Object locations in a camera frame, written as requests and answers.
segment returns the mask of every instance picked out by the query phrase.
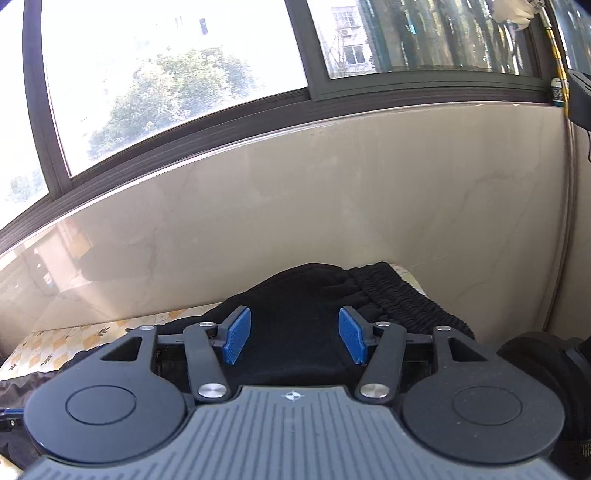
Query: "beige wall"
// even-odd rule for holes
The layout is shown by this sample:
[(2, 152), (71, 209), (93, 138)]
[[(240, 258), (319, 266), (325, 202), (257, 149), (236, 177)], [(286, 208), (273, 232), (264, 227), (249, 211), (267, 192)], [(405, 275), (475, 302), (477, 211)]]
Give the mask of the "beige wall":
[(572, 243), (549, 331), (561, 338), (591, 335), (591, 163), (587, 132), (575, 127), (577, 202)]
[(0, 347), (210, 303), (306, 262), (406, 266), (487, 343), (530, 329), (554, 259), (561, 110), (400, 108), (185, 161), (0, 257)]

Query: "silver bolt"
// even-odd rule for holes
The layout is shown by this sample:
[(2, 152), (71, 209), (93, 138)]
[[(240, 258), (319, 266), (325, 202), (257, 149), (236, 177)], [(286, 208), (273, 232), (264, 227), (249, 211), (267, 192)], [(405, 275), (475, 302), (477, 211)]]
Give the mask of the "silver bolt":
[(221, 383), (206, 383), (199, 387), (197, 393), (205, 398), (221, 398), (227, 391), (228, 389)]
[(359, 392), (368, 398), (384, 398), (390, 389), (381, 383), (367, 383), (359, 389)]

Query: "window frame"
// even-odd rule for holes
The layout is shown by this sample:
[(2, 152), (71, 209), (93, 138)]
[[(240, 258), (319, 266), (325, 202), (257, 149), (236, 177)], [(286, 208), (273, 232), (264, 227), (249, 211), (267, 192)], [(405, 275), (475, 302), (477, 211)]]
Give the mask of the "window frame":
[(330, 79), (306, 0), (285, 0), (308, 87), (176, 125), (70, 176), (46, 84), (42, 1), (25, 0), (22, 55), (31, 129), (49, 194), (0, 229), (0, 254), (117, 187), (233, 142), (309, 122), (399, 106), (462, 101), (548, 103), (547, 89), (555, 76), (550, 43), (536, 17), (526, 40), (539, 77), (425, 70)]
[[(295, 40), (300, 50), (312, 100), (385, 90), (421, 88), (426, 85), (438, 87), (481, 86), (521, 89), (532, 92), (547, 91), (549, 86), (550, 79), (544, 78), (545, 72), (540, 68), (539, 64), (532, 65), (534, 76), (531, 77), (471, 70), (413, 70), (331, 79), (326, 69), (316, 26), (307, 1), (285, 0), (285, 4), (294, 29)], [(530, 57), (536, 56), (531, 51), (528, 53)]]

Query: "window glass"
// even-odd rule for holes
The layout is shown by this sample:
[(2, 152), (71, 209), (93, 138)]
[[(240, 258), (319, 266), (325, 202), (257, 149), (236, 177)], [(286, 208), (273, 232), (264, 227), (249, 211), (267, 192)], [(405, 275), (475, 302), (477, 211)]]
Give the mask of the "window glass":
[(42, 21), (72, 175), (173, 125), (307, 84), (283, 0), (53, 0)]
[(532, 75), (525, 33), (492, 0), (308, 0), (331, 78), (403, 70)]
[(552, 2), (569, 68), (591, 75), (591, 15), (573, 0)]
[(0, 228), (47, 194), (27, 111), (22, 74), (22, 10), (0, 11)]

